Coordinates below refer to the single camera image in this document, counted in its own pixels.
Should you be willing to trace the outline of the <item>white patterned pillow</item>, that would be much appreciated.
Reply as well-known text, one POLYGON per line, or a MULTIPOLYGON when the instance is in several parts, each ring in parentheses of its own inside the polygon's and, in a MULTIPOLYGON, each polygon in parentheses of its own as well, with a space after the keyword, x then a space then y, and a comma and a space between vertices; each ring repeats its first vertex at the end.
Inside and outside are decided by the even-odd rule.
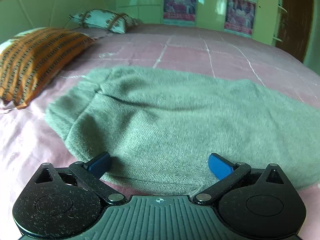
POLYGON ((125 34, 140 25, 140 21, 126 13, 117 13, 103 9, 92 9, 69 15, 75 23, 83 28, 99 28, 116 34, 125 34))

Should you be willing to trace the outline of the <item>cream arched headboard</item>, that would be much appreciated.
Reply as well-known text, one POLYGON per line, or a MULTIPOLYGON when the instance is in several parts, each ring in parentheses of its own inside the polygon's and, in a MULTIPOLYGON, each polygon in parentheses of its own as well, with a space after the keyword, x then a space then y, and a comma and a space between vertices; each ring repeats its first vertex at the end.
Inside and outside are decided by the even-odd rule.
POLYGON ((115 8, 115 0, 1 0, 1 42, 39 27, 73 29, 69 15, 115 8))

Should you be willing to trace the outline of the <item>grey-green sweatpants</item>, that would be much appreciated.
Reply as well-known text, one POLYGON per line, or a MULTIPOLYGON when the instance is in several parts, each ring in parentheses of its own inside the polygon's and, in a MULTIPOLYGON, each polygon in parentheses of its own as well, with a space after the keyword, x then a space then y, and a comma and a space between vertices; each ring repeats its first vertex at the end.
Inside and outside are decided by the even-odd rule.
POLYGON ((250 80, 97 68, 45 118, 78 160, 111 155, 103 180, 145 193, 209 187, 213 152, 255 168, 276 163, 298 189, 319 181, 319 110, 250 80))

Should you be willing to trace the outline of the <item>pink checked bed sheet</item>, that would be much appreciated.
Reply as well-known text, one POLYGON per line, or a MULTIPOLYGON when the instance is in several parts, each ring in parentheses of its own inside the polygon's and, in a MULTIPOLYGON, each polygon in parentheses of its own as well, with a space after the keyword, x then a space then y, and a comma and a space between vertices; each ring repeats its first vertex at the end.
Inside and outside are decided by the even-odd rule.
POLYGON ((41 163, 74 161, 44 120, 48 103, 98 67, 142 66, 248 79, 319 107, 319 76, 285 51, 253 39, 200 28, 143 25, 127 34, 86 29, 96 42, 22 110, 1 115, 1 209, 12 206, 41 163))

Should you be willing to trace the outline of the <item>lower left calendar poster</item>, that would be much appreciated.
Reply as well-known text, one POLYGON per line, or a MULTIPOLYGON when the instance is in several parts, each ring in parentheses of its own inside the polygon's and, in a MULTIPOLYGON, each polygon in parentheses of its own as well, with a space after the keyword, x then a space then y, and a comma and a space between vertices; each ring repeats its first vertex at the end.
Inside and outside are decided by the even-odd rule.
POLYGON ((196 0, 164 0, 164 20, 194 23, 195 17, 196 0))

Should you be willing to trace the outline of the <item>dark brown wooden door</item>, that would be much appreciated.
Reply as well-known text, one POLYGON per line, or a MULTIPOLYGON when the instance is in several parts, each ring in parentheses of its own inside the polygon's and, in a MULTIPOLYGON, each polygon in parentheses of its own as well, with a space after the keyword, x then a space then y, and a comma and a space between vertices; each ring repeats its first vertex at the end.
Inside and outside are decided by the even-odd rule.
POLYGON ((283 0, 287 14, 281 17, 281 29, 276 47, 304 61, 313 20, 314 0, 283 0))

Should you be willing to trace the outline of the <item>calendar poster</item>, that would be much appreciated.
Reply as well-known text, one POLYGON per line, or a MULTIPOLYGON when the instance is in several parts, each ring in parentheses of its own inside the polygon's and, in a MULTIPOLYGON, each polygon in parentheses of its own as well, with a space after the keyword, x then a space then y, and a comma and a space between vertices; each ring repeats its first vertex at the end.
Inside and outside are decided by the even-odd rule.
POLYGON ((195 17, 196 0, 164 0, 164 20, 194 23, 195 17))
POLYGON ((224 31, 251 38, 255 17, 255 3, 247 0, 227 0, 224 31))

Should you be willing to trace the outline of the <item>cream built-in wardrobe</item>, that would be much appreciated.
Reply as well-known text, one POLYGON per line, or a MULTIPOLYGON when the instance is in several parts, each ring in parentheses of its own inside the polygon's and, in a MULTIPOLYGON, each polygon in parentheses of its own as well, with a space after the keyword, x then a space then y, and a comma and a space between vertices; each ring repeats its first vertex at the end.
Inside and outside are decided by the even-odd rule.
MULTIPOLYGON (((255 3, 252 39, 271 45, 278 12, 278 0, 247 0, 255 3)), ((194 23, 166 21, 164 0, 115 0, 116 10, 125 12, 144 23, 170 24, 224 31, 227 0, 196 0, 194 23)))

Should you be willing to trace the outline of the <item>orange striped pillow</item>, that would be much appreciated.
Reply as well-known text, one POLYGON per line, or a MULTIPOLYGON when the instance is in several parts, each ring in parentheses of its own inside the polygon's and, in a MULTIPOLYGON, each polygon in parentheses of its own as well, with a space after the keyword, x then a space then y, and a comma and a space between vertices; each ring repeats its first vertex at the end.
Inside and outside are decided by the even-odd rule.
POLYGON ((95 42, 69 29, 36 28, 1 43, 1 99, 25 108, 74 58, 95 42))

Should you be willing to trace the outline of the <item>rounded corner shelves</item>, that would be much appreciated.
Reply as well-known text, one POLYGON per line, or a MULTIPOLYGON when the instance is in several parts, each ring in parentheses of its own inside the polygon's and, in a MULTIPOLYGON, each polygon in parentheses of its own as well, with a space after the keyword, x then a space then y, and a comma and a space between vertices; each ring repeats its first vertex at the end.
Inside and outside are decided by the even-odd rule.
POLYGON ((279 32, 281 29, 281 17, 285 14, 287 14, 287 10, 283 7, 283 0, 278 0, 278 12, 272 41, 273 46, 275 46, 277 42, 282 42, 282 40, 279 38, 279 32))

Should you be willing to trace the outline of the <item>lower right calendar poster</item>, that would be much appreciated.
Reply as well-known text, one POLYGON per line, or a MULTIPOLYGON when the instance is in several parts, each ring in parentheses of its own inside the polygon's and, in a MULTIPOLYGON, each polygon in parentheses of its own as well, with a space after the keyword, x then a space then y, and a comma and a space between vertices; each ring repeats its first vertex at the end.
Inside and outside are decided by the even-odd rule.
POLYGON ((227 0, 224 31, 251 38, 255 17, 255 3, 247 0, 227 0))

